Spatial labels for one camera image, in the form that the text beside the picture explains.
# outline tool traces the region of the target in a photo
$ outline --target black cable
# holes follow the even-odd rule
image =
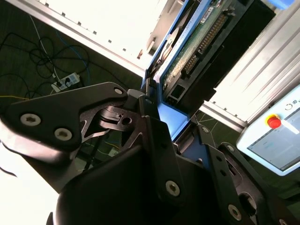
[[[13,177],[17,177],[14,173],[9,172],[9,171],[6,171],[6,170],[3,169],[1,166],[0,166],[0,170],[1,170],[2,172],[6,173],[7,175],[11,175],[11,176],[13,176]]]
[[[16,46],[13,46],[13,45],[7,45],[7,44],[5,44],[6,40],[8,39],[8,37],[9,37],[10,35],[15,35],[15,36],[17,36],[18,38],[21,38],[22,40],[25,40],[25,41],[27,41],[27,42],[33,44],[33,45],[35,46],[35,48],[34,48],[34,49],[31,49],[30,51],[28,51],[28,50],[24,50],[24,49],[22,49],[22,48],[20,48],[20,47],[16,47]],[[56,60],[80,60],[80,61],[82,61],[82,60],[83,60],[83,61],[86,62],[86,66],[85,66],[82,70],[80,70],[79,72],[77,72],[78,74],[83,73],[84,71],[86,71],[87,68],[88,68],[88,66],[89,66],[89,64],[93,64],[94,66],[99,67],[100,69],[102,69],[102,70],[108,72],[108,73],[109,73],[111,76],[113,76],[113,77],[114,77],[114,78],[115,78],[122,86],[124,86],[125,88],[129,89],[129,87],[128,87],[124,82],[122,82],[116,75],[114,75],[112,72],[110,72],[109,70],[105,69],[105,68],[102,67],[101,65],[99,65],[99,64],[97,64],[97,63],[91,61],[91,60],[90,60],[90,55],[89,55],[89,53],[88,53],[87,50],[84,49],[82,46],[80,46],[80,45],[69,45],[69,46],[66,46],[66,47],[62,48],[60,51],[58,51],[57,53],[54,54],[55,49],[54,49],[54,43],[53,43],[53,41],[52,41],[49,37],[41,37],[41,39],[39,40],[39,45],[40,45],[40,43],[41,43],[41,41],[42,41],[43,39],[49,40],[49,41],[50,41],[50,44],[51,44],[51,46],[52,46],[52,55],[48,55],[48,56],[47,56],[46,53],[41,49],[41,47],[38,46],[36,43],[34,43],[34,42],[32,42],[32,41],[30,41],[30,40],[28,40],[28,39],[26,39],[26,38],[24,38],[24,37],[18,35],[18,34],[15,34],[15,33],[9,33],[9,34],[7,34],[7,36],[4,38],[4,41],[3,41],[3,42],[1,43],[1,45],[0,45],[0,50],[2,49],[3,46],[7,46],[7,47],[12,47],[12,48],[16,48],[16,49],[18,49],[18,50],[27,52],[27,53],[29,54],[29,56],[30,56],[31,61],[32,61],[33,63],[35,63],[35,65],[36,65],[37,74],[38,74],[40,77],[44,78],[44,79],[50,78],[50,77],[52,76],[52,74],[53,74],[53,71],[54,71],[54,69],[50,69],[50,68],[47,66],[47,63],[51,63],[51,62],[52,62],[53,68],[55,67],[55,69],[58,69],[59,71],[61,71],[61,72],[63,72],[63,73],[71,74],[71,73],[73,73],[73,71],[66,71],[66,70],[64,70],[64,69],[62,69],[62,68],[60,68],[60,67],[58,67],[58,66],[54,63],[54,61],[56,61]],[[80,48],[80,49],[82,49],[82,50],[85,52],[85,55],[86,55],[87,59],[85,59],[84,57],[82,57],[82,59],[80,59],[80,58],[74,58],[74,57],[59,57],[59,55],[62,54],[64,51],[66,51],[66,50],[71,50],[71,47],[72,47],[72,48]],[[50,74],[49,76],[43,76],[43,75],[41,75],[41,73],[40,73],[39,70],[38,70],[38,68],[39,68],[40,66],[46,66],[46,68],[49,70],[49,72],[50,72],[51,74]]]
[[[86,171],[89,169],[90,165],[94,162],[95,159],[95,155],[97,153],[98,147],[101,144],[103,136],[99,136],[96,140],[96,143],[94,145],[93,151],[90,154],[90,159],[86,162],[85,167],[83,169],[83,171]]]
[[[32,44],[32,45],[34,46],[34,48],[31,49],[31,50],[27,50],[27,49],[20,48],[20,47],[18,47],[18,46],[5,44],[5,42],[8,40],[8,38],[9,38],[10,36],[16,36],[17,38],[20,38],[20,39],[22,39],[22,40],[24,40],[24,41],[26,41],[26,42]],[[41,42],[42,42],[42,41],[44,41],[44,42],[45,42],[45,41],[49,41],[49,43],[50,43],[50,45],[51,45],[51,51],[50,51],[50,54],[49,54],[49,53],[46,54],[46,53],[44,52],[44,50],[42,49],[42,46],[41,46]],[[20,50],[20,51],[23,51],[23,52],[25,52],[25,53],[28,53],[28,54],[29,54],[30,60],[36,65],[36,71],[37,71],[38,76],[40,76],[40,77],[43,78],[43,79],[49,79],[49,78],[51,78],[52,75],[53,75],[53,72],[54,72],[54,68],[57,69],[57,70],[59,70],[59,71],[61,71],[61,72],[63,72],[63,73],[66,73],[66,74],[71,74],[71,73],[74,72],[74,71],[66,71],[66,70],[60,68],[59,66],[57,66],[57,65],[55,64],[55,61],[56,61],[56,60],[80,60],[80,61],[83,60],[83,61],[86,62],[86,63],[85,63],[85,67],[84,67],[83,69],[81,69],[79,72],[77,72],[78,74],[81,74],[81,73],[83,73],[84,71],[86,71],[87,68],[88,68],[88,66],[89,66],[90,64],[92,64],[92,65],[94,65],[94,66],[96,66],[96,67],[98,67],[98,68],[100,68],[100,69],[102,69],[102,70],[108,72],[111,76],[113,76],[113,77],[118,81],[119,84],[121,84],[124,88],[129,89],[129,87],[128,87],[124,82],[122,82],[116,75],[114,75],[112,72],[110,72],[109,70],[103,68],[101,65],[99,65],[99,64],[97,64],[97,63],[91,61],[91,60],[90,60],[90,55],[89,55],[89,53],[87,52],[87,50],[84,49],[83,47],[81,47],[80,45],[69,45],[69,46],[66,46],[66,47],[62,48],[62,49],[59,50],[58,52],[55,52],[54,43],[53,43],[53,41],[52,41],[49,37],[41,37],[41,38],[39,39],[39,42],[38,42],[38,45],[37,45],[36,43],[34,43],[34,42],[32,42],[32,41],[30,41],[30,40],[28,40],[28,39],[26,39],[26,38],[24,38],[24,37],[22,37],[22,36],[16,34],[16,33],[11,32],[11,33],[8,33],[8,34],[5,36],[3,42],[0,44],[0,51],[1,51],[1,49],[3,48],[3,46],[11,47],[11,48],[14,48],[14,49],[18,49],[18,50]],[[84,57],[82,57],[81,59],[80,59],[80,58],[77,58],[77,57],[76,57],[76,58],[75,58],[75,57],[60,57],[60,54],[64,53],[66,50],[71,50],[71,48],[77,48],[77,49],[80,48],[80,49],[82,49],[82,50],[84,51],[85,55],[86,55],[86,59],[85,59]],[[42,74],[40,73],[39,68],[41,68],[41,67],[43,67],[43,66],[45,66],[46,69],[49,71],[50,74],[49,74],[48,76],[42,75]],[[40,88],[41,86],[43,86],[44,84],[46,84],[46,83],[48,83],[48,84],[50,84],[50,85],[53,85],[52,82],[43,82],[43,83],[41,83],[37,88],[35,88],[34,90],[30,90],[29,87],[28,87],[28,85],[27,85],[27,83],[26,83],[26,81],[25,81],[21,76],[19,76],[19,75],[16,75],[16,76],[20,77],[20,78],[22,79],[22,81],[24,82],[25,86],[26,86],[27,92],[26,92],[26,94],[25,94],[25,98],[26,98],[27,96],[28,96],[29,98],[33,98],[36,94],[42,96],[42,94],[40,94],[40,93],[38,92],[39,88]]]

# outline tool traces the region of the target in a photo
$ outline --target black metal bracket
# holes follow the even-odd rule
[[[96,113],[123,105],[127,97],[108,82],[12,104],[1,115],[1,140],[8,149],[44,162],[69,161],[86,140]],[[103,135],[107,129],[95,131]]]
[[[148,96],[139,97],[137,108],[141,118],[120,151],[142,145],[150,157],[159,199],[182,206],[186,193],[168,126],[159,120],[157,106]]]
[[[299,224],[284,202],[229,143],[218,149],[211,132],[191,122],[175,142],[178,153],[200,163],[210,173],[220,213],[232,224]]]

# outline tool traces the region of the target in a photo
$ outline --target dark green floor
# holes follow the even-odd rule
[[[4,0],[0,0],[0,40],[2,42],[3,38],[10,32],[17,33],[24,38],[31,40],[38,44],[38,37],[34,30],[33,24],[29,18],[29,16],[22,12],[21,10],[11,6],[9,3]],[[53,41],[54,52],[58,52],[60,49],[64,48],[65,45],[60,41],[57,37],[56,32],[53,28],[43,24],[42,22],[34,19],[38,28],[38,31],[41,36],[49,37]],[[81,45],[80,43],[72,40],[71,38],[60,34],[63,39],[69,45]],[[35,48],[35,46],[31,43],[28,43],[18,37],[11,36],[6,44],[18,46],[23,49],[27,49],[28,51]],[[53,52],[51,43],[47,40],[44,41],[45,48],[51,54]],[[93,50],[83,46],[89,53],[90,60],[96,62],[97,64],[103,66],[105,69],[101,69],[94,65],[89,66],[90,70],[90,84],[97,84],[103,82],[115,82],[123,86],[124,88],[133,88],[139,89],[142,79],[130,71],[122,68],[118,64],[108,60],[107,58],[99,55]],[[75,53],[71,50],[65,51],[60,55],[61,57],[76,57]],[[82,68],[84,68],[84,64],[80,60],[55,60],[54,62],[63,70],[66,70],[70,73],[78,72]],[[110,73],[117,76],[126,86],[119,83]],[[45,69],[45,67],[39,67],[39,71],[42,75],[47,76],[49,72]],[[59,76],[61,78],[68,75],[68,73],[63,73],[57,70]],[[36,65],[30,60],[29,54],[26,52],[22,52],[7,46],[4,46],[0,50],[0,76],[6,73],[14,73],[18,74],[24,78],[30,90],[35,90],[41,83],[45,81],[54,82],[53,78],[50,79],[42,79],[38,76]],[[87,84],[88,77],[87,72],[83,72],[80,74],[83,78],[84,83]],[[49,95],[52,91],[52,88],[49,84],[43,85],[41,88],[37,90],[41,95]],[[4,95],[14,95],[18,97],[24,97],[26,94],[26,88],[24,83],[19,77],[10,75],[0,77],[0,96]],[[17,101],[17,99],[13,98],[0,98],[0,106],[7,105],[11,102]],[[203,113],[199,113],[197,115],[198,120],[203,120],[202,124],[207,126],[210,130],[212,130],[215,143],[218,145],[221,142],[230,142],[236,143],[239,134],[227,126],[217,123],[215,120],[211,120],[212,118],[205,115],[203,117]],[[109,137],[109,141],[117,142],[119,138],[119,134],[116,132]],[[84,147],[87,152],[90,152],[91,149],[88,146]],[[103,145],[101,147],[101,151],[104,153],[108,153],[111,149],[110,145]],[[107,155],[98,153],[98,157],[101,160],[106,160],[108,158]],[[270,172],[260,164],[255,161],[250,161],[251,165],[258,171],[258,173],[262,176],[262,178],[274,188],[274,191],[281,196],[282,198],[288,198],[295,194],[300,193],[300,172],[299,170],[285,176],[279,177],[274,173]],[[292,213],[300,218],[300,204],[294,203],[289,206],[289,209]]]

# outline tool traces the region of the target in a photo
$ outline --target emergency stop button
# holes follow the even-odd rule
[[[267,123],[270,128],[276,129],[276,128],[280,127],[281,120],[277,116],[273,115],[268,118]]]

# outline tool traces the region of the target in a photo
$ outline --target blue plastic frame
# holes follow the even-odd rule
[[[202,19],[203,15],[205,14],[211,0],[202,0],[199,6],[197,7],[196,11],[194,12],[193,16],[191,17],[190,21],[188,22],[187,26],[185,27],[184,31],[182,32],[181,36],[179,37],[178,41],[176,42],[175,46],[173,47],[172,51],[170,52],[169,56],[163,63],[163,65],[160,67],[157,74],[154,76],[154,80],[158,83],[158,112],[160,119],[165,122],[168,125],[170,135],[172,140],[174,140],[177,135],[183,130],[183,128],[187,125],[190,118],[188,115],[184,114],[183,112],[180,112],[179,110],[175,109],[174,107],[166,104],[163,102],[163,93],[162,93],[162,80],[170,68],[171,64],[183,48],[184,44],[190,37],[190,35],[193,33],[194,29],[198,25],[199,21]],[[168,30],[164,40],[161,42],[160,46],[156,50],[152,62],[153,63],[154,58],[157,56],[158,52],[163,48],[163,43],[165,42],[166,38],[170,34],[171,30],[174,28],[176,22],[178,21],[180,15],[182,14],[184,8],[186,7],[188,1],[185,1],[183,6],[181,7],[180,12],[178,13],[176,19],[174,20],[172,26]]]

